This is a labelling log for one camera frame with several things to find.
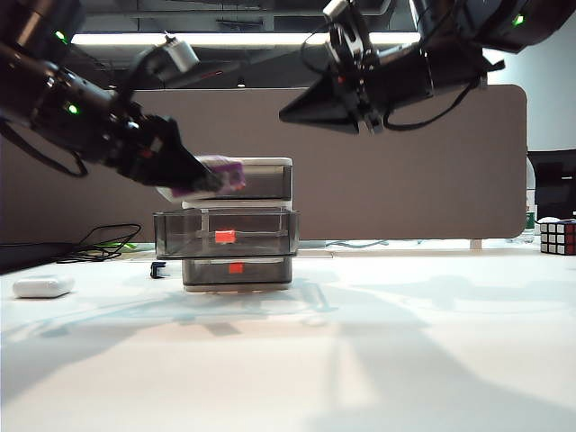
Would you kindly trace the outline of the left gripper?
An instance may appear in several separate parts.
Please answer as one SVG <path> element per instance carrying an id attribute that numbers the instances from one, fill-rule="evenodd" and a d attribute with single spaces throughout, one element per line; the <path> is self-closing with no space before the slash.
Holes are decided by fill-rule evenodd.
<path id="1" fill-rule="evenodd" d="M 136 183 L 189 192 L 216 192 L 223 186 L 221 176 L 182 144 L 173 119 L 145 117 L 125 126 L 114 144 L 107 165 Z"/>

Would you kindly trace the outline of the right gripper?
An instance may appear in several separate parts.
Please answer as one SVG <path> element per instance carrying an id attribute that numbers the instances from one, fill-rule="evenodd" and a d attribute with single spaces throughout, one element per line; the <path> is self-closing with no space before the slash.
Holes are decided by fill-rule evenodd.
<path id="1" fill-rule="evenodd" d="M 358 133 L 363 123 L 372 134 L 382 132 L 382 116 L 365 85 L 366 73 L 377 64 L 366 25 L 359 20 L 330 22 L 328 52 L 333 79 L 320 78 L 282 108 L 279 119 L 342 133 Z"/>

